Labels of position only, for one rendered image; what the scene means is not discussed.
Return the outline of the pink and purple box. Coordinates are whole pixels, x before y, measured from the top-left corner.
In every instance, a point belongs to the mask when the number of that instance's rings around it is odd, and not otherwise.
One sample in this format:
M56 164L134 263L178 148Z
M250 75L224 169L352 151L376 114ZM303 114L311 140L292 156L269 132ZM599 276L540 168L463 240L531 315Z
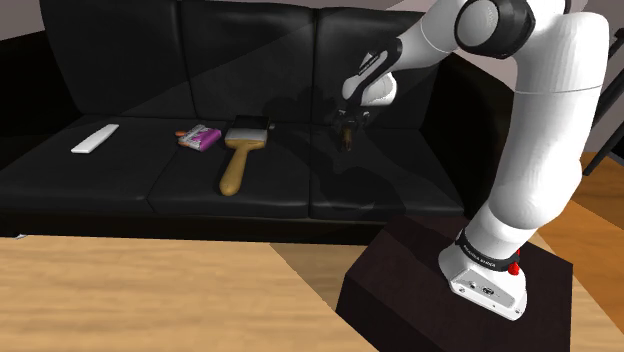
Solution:
M188 131L176 131L175 136L179 145L203 152L216 143L222 133L219 129L198 124Z

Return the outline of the dark robot stand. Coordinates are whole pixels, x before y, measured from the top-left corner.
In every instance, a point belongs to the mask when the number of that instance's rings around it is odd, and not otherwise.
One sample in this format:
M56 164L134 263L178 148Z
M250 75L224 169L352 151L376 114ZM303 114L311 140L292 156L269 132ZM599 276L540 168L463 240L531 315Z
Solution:
M397 216L347 271L337 314L380 352L570 352L573 266L531 244L521 248L528 290L509 321L454 294L438 255L462 216Z

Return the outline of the black leather sofa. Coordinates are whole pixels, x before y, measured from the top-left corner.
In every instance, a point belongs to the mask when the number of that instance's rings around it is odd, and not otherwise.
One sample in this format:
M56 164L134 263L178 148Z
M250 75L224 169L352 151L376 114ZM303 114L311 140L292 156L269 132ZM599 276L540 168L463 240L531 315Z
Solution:
M42 32L0 42L0 237L368 243L396 215L484 203L511 90L458 55L399 72L342 150L332 118L365 54L415 12L212 0L40 0ZM270 118L242 184L219 183L239 115ZM107 124L89 154L71 149ZM221 138L178 144L198 124Z

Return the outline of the white remote control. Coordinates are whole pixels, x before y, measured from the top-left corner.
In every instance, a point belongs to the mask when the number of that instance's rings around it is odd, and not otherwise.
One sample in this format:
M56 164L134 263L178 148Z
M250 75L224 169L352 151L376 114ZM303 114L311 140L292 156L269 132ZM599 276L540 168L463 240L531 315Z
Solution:
M91 153L98 146L104 143L118 128L118 124L107 124L74 146L71 149L71 152L74 154Z

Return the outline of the light wooden table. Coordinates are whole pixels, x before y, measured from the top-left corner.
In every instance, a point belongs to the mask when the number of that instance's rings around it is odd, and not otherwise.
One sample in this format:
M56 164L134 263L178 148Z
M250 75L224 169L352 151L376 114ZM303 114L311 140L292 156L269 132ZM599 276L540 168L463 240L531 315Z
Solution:
M376 352L335 311L361 248L0 239L0 352Z

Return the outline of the wooden handled paint brush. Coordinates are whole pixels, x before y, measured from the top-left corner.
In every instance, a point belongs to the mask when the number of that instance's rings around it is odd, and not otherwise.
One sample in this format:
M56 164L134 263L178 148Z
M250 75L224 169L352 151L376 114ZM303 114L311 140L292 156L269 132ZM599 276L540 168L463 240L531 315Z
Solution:
M224 196L236 194L242 184L250 151L263 149L268 140L270 118L266 116L237 116L228 129L224 143L234 151L219 183Z

